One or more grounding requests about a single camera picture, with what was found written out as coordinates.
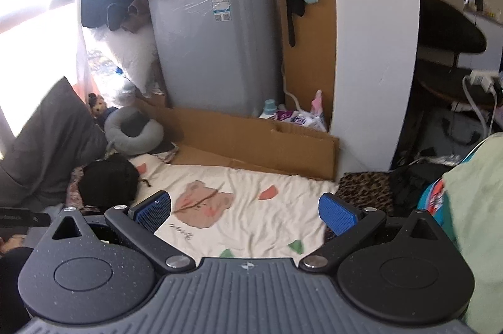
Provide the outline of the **dark grey pillow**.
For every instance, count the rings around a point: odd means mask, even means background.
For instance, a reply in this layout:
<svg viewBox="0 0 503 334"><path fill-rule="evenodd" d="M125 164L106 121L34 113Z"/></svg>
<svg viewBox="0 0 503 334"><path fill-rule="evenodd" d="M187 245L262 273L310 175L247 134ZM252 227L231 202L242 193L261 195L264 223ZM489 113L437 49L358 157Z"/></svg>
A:
<svg viewBox="0 0 503 334"><path fill-rule="evenodd" d="M1 206L62 204L74 168L103 157L104 132L67 79L56 82L1 160Z"/></svg>

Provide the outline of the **brown cardboard sheet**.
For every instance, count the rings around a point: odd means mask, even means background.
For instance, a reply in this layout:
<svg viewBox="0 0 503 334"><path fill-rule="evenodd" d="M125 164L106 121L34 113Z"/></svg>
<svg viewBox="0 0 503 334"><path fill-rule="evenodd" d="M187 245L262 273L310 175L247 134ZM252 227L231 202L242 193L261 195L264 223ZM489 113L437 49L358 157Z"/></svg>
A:
<svg viewBox="0 0 503 334"><path fill-rule="evenodd" d="M174 165L225 166L333 181L339 140L285 122L166 108L142 99L135 106L164 127L175 143Z"/></svg>

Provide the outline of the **light green garment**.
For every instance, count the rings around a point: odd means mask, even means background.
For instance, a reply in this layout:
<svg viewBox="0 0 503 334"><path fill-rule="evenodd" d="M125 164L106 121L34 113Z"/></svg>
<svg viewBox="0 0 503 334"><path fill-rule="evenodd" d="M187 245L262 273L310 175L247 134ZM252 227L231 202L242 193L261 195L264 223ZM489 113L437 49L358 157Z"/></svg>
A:
<svg viewBox="0 0 503 334"><path fill-rule="evenodd" d="M469 160L446 173L458 248L475 277L466 323L502 332L502 137L487 138Z"/></svg>

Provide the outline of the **teal orange garment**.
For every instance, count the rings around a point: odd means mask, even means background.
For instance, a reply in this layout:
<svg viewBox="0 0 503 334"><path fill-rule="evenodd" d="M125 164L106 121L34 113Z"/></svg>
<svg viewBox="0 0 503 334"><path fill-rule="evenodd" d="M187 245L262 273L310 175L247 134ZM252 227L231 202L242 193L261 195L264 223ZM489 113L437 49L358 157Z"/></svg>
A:
<svg viewBox="0 0 503 334"><path fill-rule="evenodd" d="M445 184L442 178L434 181L422 193L417 208L428 211L435 219L443 218Z"/></svg>

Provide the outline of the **white power strip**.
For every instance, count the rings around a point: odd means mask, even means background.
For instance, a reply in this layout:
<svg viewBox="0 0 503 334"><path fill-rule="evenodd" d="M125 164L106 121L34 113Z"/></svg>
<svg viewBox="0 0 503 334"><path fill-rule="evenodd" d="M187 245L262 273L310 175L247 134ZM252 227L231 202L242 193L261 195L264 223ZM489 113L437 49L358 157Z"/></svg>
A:
<svg viewBox="0 0 503 334"><path fill-rule="evenodd" d="M469 75L469 82L472 85L490 85L499 83L500 73L492 70L472 70Z"/></svg>

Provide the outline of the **grey neck pillow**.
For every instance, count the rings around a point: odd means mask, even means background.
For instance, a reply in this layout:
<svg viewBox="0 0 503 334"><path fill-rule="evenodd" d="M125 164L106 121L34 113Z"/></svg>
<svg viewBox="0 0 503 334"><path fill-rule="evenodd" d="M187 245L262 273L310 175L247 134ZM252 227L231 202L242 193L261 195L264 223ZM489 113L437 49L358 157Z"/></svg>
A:
<svg viewBox="0 0 503 334"><path fill-rule="evenodd" d="M164 127L132 106L111 113L105 121L104 131L108 147L126 156L146 154L164 139Z"/></svg>

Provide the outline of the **dark navy hanging garment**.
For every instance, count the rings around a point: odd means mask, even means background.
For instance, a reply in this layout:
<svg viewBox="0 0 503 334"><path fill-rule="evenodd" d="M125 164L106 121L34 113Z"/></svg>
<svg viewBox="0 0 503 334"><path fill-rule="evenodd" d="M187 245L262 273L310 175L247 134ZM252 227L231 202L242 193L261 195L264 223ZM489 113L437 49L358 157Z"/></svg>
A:
<svg viewBox="0 0 503 334"><path fill-rule="evenodd" d="M126 20L133 0L81 0L81 23L88 29L106 25L110 31L118 30Z"/></svg>

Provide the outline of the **black knit garment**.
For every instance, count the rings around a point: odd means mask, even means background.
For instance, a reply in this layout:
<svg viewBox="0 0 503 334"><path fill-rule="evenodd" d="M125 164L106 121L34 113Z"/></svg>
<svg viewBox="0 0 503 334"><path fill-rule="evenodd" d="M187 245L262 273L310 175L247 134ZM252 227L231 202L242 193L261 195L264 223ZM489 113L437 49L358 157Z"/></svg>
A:
<svg viewBox="0 0 503 334"><path fill-rule="evenodd" d="M87 206L105 211L129 205L136 197L140 173L123 155L113 154L83 169L78 192Z"/></svg>

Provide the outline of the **leopard print cloth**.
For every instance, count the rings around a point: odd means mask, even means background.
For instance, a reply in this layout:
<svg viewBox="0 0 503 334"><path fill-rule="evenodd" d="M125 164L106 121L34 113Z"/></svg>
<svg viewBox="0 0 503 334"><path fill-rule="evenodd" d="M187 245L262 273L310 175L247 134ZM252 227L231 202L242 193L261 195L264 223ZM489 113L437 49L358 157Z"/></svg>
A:
<svg viewBox="0 0 503 334"><path fill-rule="evenodd" d="M394 212L390 175L387 172L345 173L339 180L335 196L357 209L371 206L388 216Z"/></svg>

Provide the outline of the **small teddy bear toy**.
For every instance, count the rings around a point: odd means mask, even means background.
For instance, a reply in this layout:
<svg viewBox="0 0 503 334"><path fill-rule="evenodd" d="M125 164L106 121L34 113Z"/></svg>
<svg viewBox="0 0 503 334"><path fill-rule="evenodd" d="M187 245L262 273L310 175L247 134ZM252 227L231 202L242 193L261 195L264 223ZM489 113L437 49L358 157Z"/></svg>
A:
<svg viewBox="0 0 503 334"><path fill-rule="evenodd" d="M96 122L101 122L102 124L106 121L110 114L117 110L116 107L108 107L104 98L93 92L88 94L88 105L90 107L92 117Z"/></svg>

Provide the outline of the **white pillow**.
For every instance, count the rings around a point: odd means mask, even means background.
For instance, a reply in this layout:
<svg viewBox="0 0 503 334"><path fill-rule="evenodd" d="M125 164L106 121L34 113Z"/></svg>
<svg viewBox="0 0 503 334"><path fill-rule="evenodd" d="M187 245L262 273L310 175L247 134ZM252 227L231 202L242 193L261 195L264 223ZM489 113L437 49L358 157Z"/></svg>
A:
<svg viewBox="0 0 503 334"><path fill-rule="evenodd" d="M152 24L142 26L136 33L107 26L91 30L104 53L124 71L128 79L144 96L149 96L154 84L152 66L158 61Z"/></svg>

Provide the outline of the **grey washing machine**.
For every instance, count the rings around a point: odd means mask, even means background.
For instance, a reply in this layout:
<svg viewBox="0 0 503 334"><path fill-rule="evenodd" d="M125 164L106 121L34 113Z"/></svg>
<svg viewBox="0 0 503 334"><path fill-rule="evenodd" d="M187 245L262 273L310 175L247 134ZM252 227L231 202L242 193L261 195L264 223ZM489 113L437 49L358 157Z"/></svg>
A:
<svg viewBox="0 0 503 334"><path fill-rule="evenodd" d="M258 117L280 97L275 0L148 0L175 108Z"/></svg>

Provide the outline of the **cream baby print blanket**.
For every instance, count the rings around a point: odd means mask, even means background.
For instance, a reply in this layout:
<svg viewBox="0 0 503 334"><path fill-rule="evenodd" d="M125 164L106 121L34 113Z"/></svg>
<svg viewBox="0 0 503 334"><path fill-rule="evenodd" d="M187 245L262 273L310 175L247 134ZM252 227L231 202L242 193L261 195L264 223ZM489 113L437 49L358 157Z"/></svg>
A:
<svg viewBox="0 0 503 334"><path fill-rule="evenodd" d="M140 173L136 201L159 190L171 200L157 237L200 261L204 257L291 257L324 242L318 200L338 185L300 176L221 166L171 165L155 155L130 161Z"/></svg>

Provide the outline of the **detergent bottle teal cap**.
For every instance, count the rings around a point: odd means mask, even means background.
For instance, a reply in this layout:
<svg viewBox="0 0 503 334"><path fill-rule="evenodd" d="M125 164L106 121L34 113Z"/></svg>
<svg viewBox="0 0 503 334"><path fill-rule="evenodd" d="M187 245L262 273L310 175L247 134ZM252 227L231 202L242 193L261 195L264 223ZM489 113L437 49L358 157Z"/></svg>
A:
<svg viewBox="0 0 503 334"><path fill-rule="evenodd" d="M263 105L262 114L260 114L260 119L273 119L277 118L278 108L276 105L276 101L274 99L267 99Z"/></svg>

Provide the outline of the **pink white refill bag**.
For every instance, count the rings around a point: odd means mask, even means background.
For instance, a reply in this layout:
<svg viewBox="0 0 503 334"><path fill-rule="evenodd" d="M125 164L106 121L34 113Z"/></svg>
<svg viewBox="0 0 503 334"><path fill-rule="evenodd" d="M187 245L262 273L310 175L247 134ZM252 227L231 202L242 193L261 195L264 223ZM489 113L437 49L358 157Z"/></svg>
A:
<svg viewBox="0 0 503 334"><path fill-rule="evenodd" d="M276 112L277 120L294 125L300 125L316 131L328 132L324 110L322 107L323 97L321 90L316 91L315 96L310 103L310 111L301 109L297 98L290 92L287 92L286 95L294 102L296 109L278 109Z"/></svg>

